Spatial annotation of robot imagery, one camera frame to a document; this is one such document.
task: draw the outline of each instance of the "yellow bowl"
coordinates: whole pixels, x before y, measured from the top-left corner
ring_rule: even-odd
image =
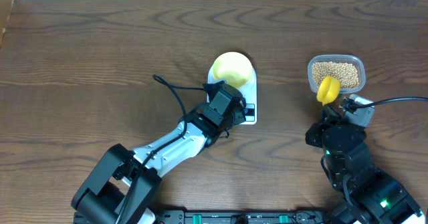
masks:
[[[322,80],[320,87],[318,88],[318,93],[316,99],[319,102],[322,102],[322,105],[333,102],[340,92],[340,82],[339,80],[333,78],[332,76],[327,76]]]

